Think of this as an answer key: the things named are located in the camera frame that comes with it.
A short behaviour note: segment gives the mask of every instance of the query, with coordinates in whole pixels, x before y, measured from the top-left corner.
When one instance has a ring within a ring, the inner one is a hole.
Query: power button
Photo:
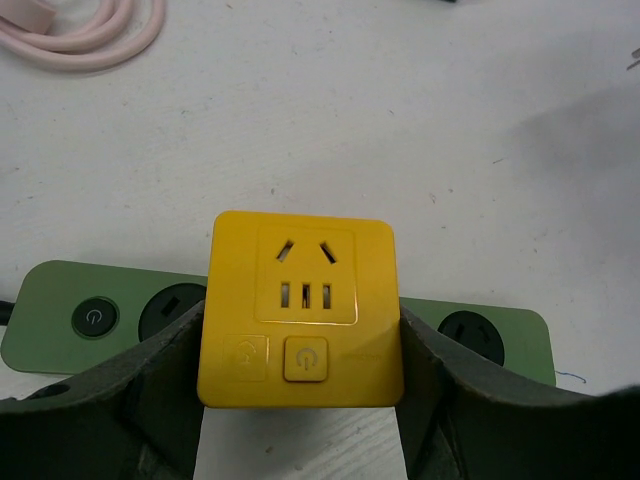
[[[284,379],[288,382],[326,380],[327,350],[325,338],[288,337],[284,344]]]
[[[116,324],[116,307],[104,298],[91,298],[76,307],[71,317],[73,327],[87,337],[100,337]]]

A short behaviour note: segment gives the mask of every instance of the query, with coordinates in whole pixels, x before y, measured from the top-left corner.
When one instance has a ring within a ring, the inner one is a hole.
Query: black cable
[[[14,304],[11,302],[3,302],[0,300],[0,325],[7,325],[13,312]]]

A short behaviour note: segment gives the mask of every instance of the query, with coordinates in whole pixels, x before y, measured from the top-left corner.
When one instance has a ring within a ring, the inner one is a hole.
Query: table surface
[[[96,2],[54,3],[65,28]],[[0,297],[54,258],[206,274],[227,209],[373,217],[403,296],[536,310],[583,379],[562,388],[640,382],[638,18],[637,0],[170,1],[108,72],[0,52]],[[0,397],[55,380],[2,364]],[[404,466],[390,409],[208,410],[196,478],[216,475]]]

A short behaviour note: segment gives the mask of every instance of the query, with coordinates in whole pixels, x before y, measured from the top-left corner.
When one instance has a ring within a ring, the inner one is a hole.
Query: yellow button
[[[288,337],[284,344],[284,378],[288,382],[322,382],[327,378],[327,340]]]

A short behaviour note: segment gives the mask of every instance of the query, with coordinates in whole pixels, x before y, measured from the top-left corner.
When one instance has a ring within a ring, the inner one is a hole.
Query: socket hole
[[[171,300],[169,300],[164,308],[160,310],[160,313],[162,313],[165,317],[168,317],[169,315],[171,315],[171,312],[176,309],[179,303],[180,300],[177,297],[171,297]]]
[[[322,286],[322,308],[325,310],[331,308],[331,285]]]
[[[311,285],[302,285],[302,308],[311,308]]]
[[[484,339],[484,343],[489,343],[491,341],[491,337],[487,333],[487,330],[482,325],[480,325],[478,327],[478,330],[480,330],[480,333],[482,334],[482,338]]]
[[[291,251],[292,247],[293,247],[293,242],[291,240],[287,240],[287,243],[284,244],[284,247],[282,247],[282,250],[280,250],[280,253],[276,257],[276,259],[279,262],[284,262],[284,259],[287,258],[287,255],[289,255],[289,252]]]
[[[453,339],[456,342],[460,342],[460,339],[462,338],[463,333],[464,333],[464,325],[460,324],[458,325],[458,328],[456,328],[456,333],[453,335]]]
[[[283,283],[280,286],[280,306],[282,308],[289,308],[289,284]]]
[[[322,252],[327,257],[327,260],[329,260],[329,263],[331,265],[337,262],[336,257],[333,253],[331,253],[331,250],[329,249],[329,245],[327,245],[327,242],[322,242],[320,244],[320,248],[322,249]]]

